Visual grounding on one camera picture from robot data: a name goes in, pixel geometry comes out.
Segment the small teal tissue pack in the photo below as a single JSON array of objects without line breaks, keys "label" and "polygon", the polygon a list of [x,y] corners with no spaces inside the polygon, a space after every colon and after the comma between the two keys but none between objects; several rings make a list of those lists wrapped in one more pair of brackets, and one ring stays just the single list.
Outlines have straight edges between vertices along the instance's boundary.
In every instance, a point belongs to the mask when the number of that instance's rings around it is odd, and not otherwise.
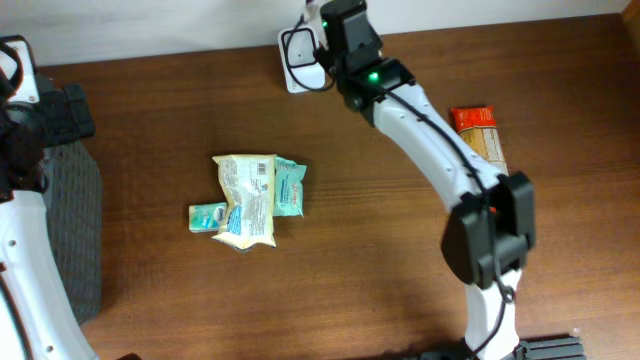
[{"label": "small teal tissue pack", "polygon": [[218,231],[224,220],[227,204],[200,204],[189,207],[189,230],[192,233]]}]

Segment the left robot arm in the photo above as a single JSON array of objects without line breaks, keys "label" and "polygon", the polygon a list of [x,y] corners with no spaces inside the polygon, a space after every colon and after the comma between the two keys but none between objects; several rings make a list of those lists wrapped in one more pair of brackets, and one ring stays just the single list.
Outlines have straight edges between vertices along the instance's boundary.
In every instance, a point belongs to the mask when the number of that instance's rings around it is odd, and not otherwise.
[{"label": "left robot arm", "polygon": [[1,356],[93,359],[57,269],[42,165],[57,140],[27,40],[1,40]]}]

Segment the cream snack bag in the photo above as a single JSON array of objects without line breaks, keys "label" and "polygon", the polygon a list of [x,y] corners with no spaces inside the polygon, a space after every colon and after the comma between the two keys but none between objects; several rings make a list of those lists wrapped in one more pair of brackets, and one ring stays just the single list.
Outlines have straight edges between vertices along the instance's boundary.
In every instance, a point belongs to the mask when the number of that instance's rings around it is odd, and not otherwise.
[{"label": "cream snack bag", "polygon": [[239,251],[255,245],[276,247],[274,154],[214,156],[227,211],[213,239]]}]

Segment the teal snack pouch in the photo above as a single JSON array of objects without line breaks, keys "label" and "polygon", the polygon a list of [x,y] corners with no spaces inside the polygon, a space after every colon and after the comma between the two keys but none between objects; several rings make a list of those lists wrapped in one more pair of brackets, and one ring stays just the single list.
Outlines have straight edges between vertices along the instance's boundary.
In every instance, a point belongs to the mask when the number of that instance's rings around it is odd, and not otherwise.
[{"label": "teal snack pouch", "polygon": [[275,202],[277,217],[303,217],[304,190],[302,181],[307,166],[277,156],[275,158]]}]

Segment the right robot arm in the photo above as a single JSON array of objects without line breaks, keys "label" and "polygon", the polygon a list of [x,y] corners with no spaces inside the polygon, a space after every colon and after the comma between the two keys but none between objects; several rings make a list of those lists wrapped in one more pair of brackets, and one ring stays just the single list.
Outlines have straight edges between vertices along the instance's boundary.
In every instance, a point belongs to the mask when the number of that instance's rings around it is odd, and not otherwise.
[{"label": "right robot arm", "polygon": [[449,218],[444,259],[465,289],[465,359],[521,359],[515,297],[536,243],[534,190],[490,164],[431,105],[413,74],[381,53],[363,1],[328,1],[315,57],[352,111],[391,139],[430,182]]}]

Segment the orange pasta packet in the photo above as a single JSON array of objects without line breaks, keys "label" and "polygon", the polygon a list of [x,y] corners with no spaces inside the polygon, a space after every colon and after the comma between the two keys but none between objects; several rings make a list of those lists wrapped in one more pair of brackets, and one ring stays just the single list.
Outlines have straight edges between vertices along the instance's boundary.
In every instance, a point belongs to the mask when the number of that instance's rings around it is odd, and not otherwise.
[{"label": "orange pasta packet", "polygon": [[456,132],[484,160],[507,174],[493,106],[451,108]]}]

